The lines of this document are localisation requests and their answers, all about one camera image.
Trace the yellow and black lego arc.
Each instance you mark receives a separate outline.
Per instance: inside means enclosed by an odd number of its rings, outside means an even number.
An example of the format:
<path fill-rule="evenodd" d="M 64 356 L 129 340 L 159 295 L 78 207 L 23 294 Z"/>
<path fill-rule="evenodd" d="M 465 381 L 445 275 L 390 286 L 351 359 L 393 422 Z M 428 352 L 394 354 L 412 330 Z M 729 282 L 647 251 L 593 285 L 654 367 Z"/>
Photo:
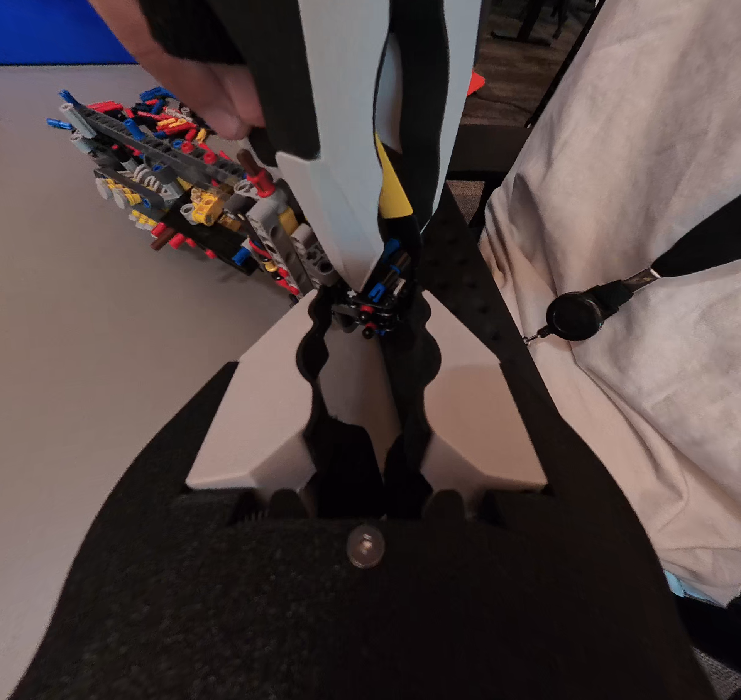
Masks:
<path fill-rule="evenodd" d="M 394 165 L 377 132 L 374 133 L 376 152 L 382 168 L 382 187 L 379 194 L 379 213 L 385 220 L 413 215 L 411 202 L 406 195 Z"/>

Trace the person's right hand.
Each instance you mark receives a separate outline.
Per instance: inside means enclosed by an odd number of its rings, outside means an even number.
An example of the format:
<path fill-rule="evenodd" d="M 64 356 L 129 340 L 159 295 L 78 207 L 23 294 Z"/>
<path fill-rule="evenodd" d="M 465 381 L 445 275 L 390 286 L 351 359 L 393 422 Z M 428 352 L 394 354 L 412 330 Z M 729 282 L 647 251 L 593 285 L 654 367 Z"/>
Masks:
<path fill-rule="evenodd" d="M 140 65 L 226 140 L 265 127 L 254 77 L 245 66 L 184 60 L 158 44 L 131 47 Z"/>

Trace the grey black lego chassis assembly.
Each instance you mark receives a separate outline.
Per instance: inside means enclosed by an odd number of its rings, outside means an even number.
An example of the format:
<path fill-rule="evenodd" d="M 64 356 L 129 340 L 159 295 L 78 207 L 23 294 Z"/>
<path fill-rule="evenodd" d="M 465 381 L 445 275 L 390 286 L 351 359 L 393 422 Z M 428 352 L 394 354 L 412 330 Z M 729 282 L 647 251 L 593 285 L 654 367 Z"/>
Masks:
<path fill-rule="evenodd" d="M 326 288 L 334 320 L 366 338 L 390 333 L 411 304 L 413 259 L 390 238 L 360 292 L 330 263 L 290 187 L 252 149 L 236 158 L 206 143 L 158 139 L 132 119 L 123 123 L 93 111 L 67 90 L 60 118 L 46 124 L 94 165 L 99 195 L 150 232 L 151 248 L 186 243 L 251 276 L 263 274 L 292 304 Z"/>

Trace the pile of red blue lego pins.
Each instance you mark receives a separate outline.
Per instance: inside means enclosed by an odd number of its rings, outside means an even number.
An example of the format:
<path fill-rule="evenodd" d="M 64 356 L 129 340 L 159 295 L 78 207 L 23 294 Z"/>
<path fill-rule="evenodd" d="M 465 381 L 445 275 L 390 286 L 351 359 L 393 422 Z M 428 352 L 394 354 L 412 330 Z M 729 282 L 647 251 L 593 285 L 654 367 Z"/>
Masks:
<path fill-rule="evenodd" d="M 158 139 L 206 143 L 214 130 L 194 110 L 184 105 L 171 91 L 156 86 L 139 94 L 137 101 L 125 105 L 115 100 L 88 104 L 95 112 L 123 123 L 132 119 Z"/>

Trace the blue plastic bin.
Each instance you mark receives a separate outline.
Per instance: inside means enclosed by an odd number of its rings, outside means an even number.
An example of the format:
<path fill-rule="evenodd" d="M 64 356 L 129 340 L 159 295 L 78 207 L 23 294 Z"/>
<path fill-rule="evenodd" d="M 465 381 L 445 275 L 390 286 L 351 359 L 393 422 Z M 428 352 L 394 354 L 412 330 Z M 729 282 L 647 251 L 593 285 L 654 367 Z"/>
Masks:
<path fill-rule="evenodd" d="M 134 63 L 87 0 L 1 0 L 3 66 Z"/>

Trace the black badge reel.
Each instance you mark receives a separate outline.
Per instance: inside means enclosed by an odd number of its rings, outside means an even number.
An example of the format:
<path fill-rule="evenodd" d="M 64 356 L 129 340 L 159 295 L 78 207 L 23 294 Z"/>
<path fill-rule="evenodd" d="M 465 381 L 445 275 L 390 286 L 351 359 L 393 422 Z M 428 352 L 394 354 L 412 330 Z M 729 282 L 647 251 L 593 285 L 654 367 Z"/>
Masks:
<path fill-rule="evenodd" d="M 617 314 L 635 293 L 659 280 L 652 268 L 627 279 L 611 281 L 581 292 L 567 292 L 551 301 L 545 312 L 545 325 L 534 335 L 524 336 L 526 345 L 556 336 L 568 342 L 583 342 L 594 337 L 606 320 Z"/>

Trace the white printed t-shirt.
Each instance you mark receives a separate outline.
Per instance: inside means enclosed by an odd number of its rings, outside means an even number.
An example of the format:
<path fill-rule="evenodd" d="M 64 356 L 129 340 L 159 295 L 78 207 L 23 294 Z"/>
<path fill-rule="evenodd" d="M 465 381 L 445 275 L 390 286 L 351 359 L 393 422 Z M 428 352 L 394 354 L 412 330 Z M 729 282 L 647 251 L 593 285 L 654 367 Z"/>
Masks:
<path fill-rule="evenodd" d="M 645 269 L 739 195 L 740 0 L 606 0 L 502 186 L 480 249 L 524 335 L 558 295 Z M 663 568 L 739 597 L 739 262 L 641 289 L 530 353 Z"/>

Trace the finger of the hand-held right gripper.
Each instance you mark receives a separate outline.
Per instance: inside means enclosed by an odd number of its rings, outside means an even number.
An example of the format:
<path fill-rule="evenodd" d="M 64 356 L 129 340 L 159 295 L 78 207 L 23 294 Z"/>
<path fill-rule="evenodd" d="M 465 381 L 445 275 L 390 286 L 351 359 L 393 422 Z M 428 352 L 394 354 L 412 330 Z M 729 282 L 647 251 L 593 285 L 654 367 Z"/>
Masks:
<path fill-rule="evenodd" d="M 482 0 L 391 0 L 399 50 L 401 184 L 420 230 L 445 183 L 477 56 Z"/>
<path fill-rule="evenodd" d="M 320 151 L 277 163 L 330 263 L 360 292 L 383 251 L 375 95 L 391 0 L 298 0 Z"/>

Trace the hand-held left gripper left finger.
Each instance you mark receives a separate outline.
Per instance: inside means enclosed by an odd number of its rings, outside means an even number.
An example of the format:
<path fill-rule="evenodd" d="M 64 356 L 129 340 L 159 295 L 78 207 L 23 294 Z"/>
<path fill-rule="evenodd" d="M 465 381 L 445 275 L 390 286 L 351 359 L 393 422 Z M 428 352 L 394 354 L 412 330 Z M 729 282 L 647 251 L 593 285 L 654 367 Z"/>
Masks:
<path fill-rule="evenodd" d="M 327 294 L 308 294 L 239 358 L 186 486 L 194 491 L 304 490 L 316 473 L 304 432 L 313 389 L 299 346 Z"/>

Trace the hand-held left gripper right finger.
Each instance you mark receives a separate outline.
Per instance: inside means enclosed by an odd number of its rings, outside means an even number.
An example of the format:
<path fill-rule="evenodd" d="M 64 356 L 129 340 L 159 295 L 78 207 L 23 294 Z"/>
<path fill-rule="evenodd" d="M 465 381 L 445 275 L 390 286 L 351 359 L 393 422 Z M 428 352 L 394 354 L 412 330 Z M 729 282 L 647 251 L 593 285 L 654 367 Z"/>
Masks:
<path fill-rule="evenodd" d="M 434 491 L 542 490 L 547 477 L 496 354 L 428 290 L 399 331 L 409 470 Z"/>

